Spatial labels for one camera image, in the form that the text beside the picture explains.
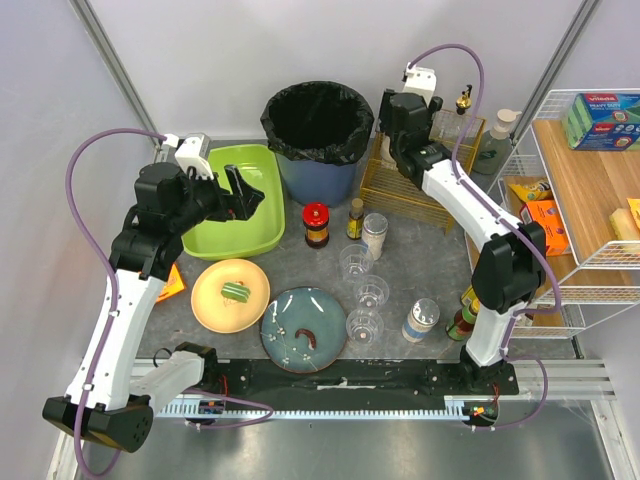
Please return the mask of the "glass oil bottle gold spout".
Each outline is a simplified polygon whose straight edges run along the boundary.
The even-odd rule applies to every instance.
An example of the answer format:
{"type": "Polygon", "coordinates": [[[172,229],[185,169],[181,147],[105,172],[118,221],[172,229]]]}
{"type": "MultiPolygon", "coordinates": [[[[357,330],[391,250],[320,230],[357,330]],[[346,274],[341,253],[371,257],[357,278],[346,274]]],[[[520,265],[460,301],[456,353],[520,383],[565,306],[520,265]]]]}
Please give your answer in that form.
{"type": "Polygon", "coordinates": [[[440,111],[440,138],[446,142],[454,143],[466,124],[466,114],[470,111],[473,85],[467,84],[455,101],[453,110],[440,111]]]}

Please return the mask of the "silver lid spice jar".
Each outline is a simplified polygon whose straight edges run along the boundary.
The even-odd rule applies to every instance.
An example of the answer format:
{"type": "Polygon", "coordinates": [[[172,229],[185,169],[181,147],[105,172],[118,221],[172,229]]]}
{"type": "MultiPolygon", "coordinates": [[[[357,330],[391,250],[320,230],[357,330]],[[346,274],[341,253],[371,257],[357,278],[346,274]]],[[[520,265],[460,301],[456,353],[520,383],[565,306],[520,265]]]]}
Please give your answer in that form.
{"type": "Polygon", "coordinates": [[[370,213],[364,218],[362,241],[374,261],[377,261],[382,255],[388,227],[387,218],[380,213],[370,213]]]}

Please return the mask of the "blue label silver lid jar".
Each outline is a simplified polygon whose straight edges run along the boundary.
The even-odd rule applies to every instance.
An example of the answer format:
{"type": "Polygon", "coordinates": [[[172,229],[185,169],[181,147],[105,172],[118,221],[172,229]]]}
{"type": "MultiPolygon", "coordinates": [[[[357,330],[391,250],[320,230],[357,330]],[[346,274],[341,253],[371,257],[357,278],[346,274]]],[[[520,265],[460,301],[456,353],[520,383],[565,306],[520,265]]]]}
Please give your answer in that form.
{"type": "Polygon", "coordinates": [[[402,326],[403,337],[418,343],[424,339],[439,322],[440,309],[436,302],[429,298],[417,300],[411,307],[402,326]]]}

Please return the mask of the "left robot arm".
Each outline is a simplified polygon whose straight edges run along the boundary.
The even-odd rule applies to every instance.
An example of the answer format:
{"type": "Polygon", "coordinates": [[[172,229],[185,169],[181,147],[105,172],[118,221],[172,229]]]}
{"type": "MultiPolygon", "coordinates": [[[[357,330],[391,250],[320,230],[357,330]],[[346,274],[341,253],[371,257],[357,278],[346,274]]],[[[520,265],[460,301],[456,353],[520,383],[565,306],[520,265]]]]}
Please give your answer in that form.
{"type": "Polygon", "coordinates": [[[205,220],[246,221],[264,200],[231,165],[230,187],[215,176],[173,163],[141,169],[136,203],[114,239],[107,261],[107,287],[96,328],[67,392],[46,400],[45,420],[77,440],[133,453],[148,437],[153,418],[191,388],[212,391],[221,384],[216,351],[180,344],[142,379],[131,378],[149,315],[184,250],[182,237],[205,220]]]}

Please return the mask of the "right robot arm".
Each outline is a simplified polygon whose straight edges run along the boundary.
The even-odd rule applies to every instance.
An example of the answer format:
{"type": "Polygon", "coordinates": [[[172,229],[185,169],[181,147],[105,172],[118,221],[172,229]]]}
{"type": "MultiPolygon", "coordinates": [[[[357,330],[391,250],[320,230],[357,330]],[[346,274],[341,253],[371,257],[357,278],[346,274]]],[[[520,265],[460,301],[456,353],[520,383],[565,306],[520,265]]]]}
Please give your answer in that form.
{"type": "Polygon", "coordinates": [[[379,130],[398,171],[443,206],[474,243],[479,257],[471,286],[479,300],[475,327],[454,366],[466,389],[505,375],[509,337],[518,316],[546,281],[545,231],[502,209],[465,173],[451,152],[430,139],[438,99],[386,90],[379,130]]]}

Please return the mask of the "green plastic basin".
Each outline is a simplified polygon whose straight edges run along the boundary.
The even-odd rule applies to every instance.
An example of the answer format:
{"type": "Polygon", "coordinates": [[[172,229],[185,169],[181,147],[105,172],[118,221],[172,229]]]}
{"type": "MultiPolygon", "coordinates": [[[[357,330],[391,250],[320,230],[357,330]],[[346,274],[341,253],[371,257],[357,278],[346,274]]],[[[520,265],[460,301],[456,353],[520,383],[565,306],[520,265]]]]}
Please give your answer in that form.
{"type": "Polygon", "coordinates": [[[244,212],[239,200],[228,199],[227,213],[231,217],[224,222],[206,220],[196,225],[182,237],[184,251],[195,258],[218,261],[253,257],[274,249],[286,227],[283,188],[274,153],[264,145],[234,145],[212,149],[208,161],[222,189],[232,193],[237,187],[224,170],[234,166],[248,186],[262,192],[263,199],[256,203],[253,194],[243,194],[246,206],[255,209],[246,220],[239,218],[244,212]]]}

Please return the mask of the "green layered cake slice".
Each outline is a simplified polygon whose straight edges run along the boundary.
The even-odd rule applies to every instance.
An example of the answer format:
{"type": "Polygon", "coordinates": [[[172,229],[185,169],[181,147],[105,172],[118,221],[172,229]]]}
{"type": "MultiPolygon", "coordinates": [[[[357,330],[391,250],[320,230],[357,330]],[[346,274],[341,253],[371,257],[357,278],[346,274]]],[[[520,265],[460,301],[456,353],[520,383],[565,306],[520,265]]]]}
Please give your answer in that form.
{"type": "Polygon", "coordinates": [[[227,300],[247,303],[251,296],[251,290],[242,282],[225,282],[222,285],[220,294],[227,300]]]}

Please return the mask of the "black trash bag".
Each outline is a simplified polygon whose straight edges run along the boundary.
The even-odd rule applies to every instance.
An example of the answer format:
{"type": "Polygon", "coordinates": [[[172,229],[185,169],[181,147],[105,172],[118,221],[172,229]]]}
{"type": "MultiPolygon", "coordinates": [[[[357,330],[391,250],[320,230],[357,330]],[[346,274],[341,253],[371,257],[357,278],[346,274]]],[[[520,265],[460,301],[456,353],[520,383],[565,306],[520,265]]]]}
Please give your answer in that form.
{"type": "Polygon", "coordinates": [[[367,150],[375,116],[356,90],[332,81],[290,85],[273,95],[260,123],[270,150],[291,161],[345,166],[367,150]]]}

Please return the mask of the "beige plate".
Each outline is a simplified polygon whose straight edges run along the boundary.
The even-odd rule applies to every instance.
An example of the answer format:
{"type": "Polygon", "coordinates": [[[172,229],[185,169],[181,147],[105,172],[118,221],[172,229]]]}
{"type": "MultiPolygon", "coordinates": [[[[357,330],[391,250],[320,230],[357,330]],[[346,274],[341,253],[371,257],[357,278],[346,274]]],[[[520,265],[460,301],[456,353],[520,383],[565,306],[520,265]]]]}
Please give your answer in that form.
{"type": "Polygon", "coordinates": [[[270,284],[264,271],[243,259],[223,260],[208,267],[195,282],[191,307],[198,322],[221,334],[241,332],[264,314],[270,284]]]}

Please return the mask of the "small brown bottle tan cap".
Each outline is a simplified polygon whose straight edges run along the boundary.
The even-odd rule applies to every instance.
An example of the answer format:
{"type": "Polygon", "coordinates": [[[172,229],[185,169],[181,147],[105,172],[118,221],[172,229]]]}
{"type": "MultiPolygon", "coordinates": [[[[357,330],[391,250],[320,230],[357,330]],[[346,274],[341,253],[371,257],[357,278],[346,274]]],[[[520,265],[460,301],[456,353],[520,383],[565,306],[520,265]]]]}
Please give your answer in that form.
{"type": "Polygon", "coordinates": [[[351,240],[359,240],[362,235],[364,220],[364,203],[360,198],[354,198],[350,204],[346,233],[351,240]]]}

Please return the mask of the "blue ceramic plate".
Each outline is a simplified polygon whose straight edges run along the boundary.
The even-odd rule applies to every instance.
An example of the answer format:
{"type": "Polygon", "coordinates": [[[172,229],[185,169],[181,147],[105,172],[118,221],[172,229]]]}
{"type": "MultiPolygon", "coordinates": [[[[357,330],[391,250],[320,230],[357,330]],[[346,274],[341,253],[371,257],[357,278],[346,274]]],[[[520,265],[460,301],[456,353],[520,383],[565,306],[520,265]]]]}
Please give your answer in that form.
{"type": "Polygon", "coordinates": [[[296,374],[314,374],[331,365],[347,340],[340,303],[316,287],[297,287],[266,308],[260,337],[269,359],[296,374]]]}

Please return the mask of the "red sausage piece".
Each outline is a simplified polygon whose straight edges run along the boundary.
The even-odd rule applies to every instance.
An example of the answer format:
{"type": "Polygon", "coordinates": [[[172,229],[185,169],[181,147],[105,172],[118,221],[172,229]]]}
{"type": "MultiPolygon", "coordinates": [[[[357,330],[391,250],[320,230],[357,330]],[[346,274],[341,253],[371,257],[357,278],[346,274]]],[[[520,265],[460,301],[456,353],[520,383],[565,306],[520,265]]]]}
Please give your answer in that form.
{"type": "Polygon", "coordinates": [[[309,330],[309,329],[305,329],[305,328],[300,328],[295,332],[295,338],[299,338],[301,336],[304,336],[307,340],[308,343],[308,348],[310,350],[315,350],[317,348],[317,339],[315,334],[309,330]]]}

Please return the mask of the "orange purple box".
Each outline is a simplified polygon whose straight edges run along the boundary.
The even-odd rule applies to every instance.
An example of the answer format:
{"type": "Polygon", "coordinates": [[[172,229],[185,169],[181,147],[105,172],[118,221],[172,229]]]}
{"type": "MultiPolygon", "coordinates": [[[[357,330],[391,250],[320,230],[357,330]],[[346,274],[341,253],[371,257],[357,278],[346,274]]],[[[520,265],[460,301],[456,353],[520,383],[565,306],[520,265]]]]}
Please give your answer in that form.
{"type": "Polygon", "coordinates": [[[526,202],[520,209],[525,223],[537,222],[545,232],[546,256],[563,256],[571,253],[571,246],[554,200],[526,202]]]}

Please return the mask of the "blue sponge package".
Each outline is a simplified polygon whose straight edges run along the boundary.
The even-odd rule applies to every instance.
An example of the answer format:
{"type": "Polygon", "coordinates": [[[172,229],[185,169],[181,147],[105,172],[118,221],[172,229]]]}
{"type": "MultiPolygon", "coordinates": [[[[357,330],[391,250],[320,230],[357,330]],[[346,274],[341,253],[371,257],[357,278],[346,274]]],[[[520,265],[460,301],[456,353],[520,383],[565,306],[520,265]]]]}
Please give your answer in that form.
{"type": "Polygon", "coordinates": [[[639,94],[578,93],[562,119],[562,126],[572,150],[638,150],[639,94]]]}

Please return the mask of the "yellow sponge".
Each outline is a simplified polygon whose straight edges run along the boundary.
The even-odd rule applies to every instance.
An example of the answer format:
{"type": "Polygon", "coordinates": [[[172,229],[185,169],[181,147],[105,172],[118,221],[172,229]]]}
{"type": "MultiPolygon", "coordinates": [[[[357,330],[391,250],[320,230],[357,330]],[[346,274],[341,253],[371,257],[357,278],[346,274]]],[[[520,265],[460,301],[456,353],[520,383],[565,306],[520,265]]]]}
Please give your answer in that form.
{"type": "Polygon", "coordinates": [[[616,209],[610,216],[609,221],[616,238],[620,241],[639,240],[639,200],[636,198],[627,199],[626,208],[616,209]]]}

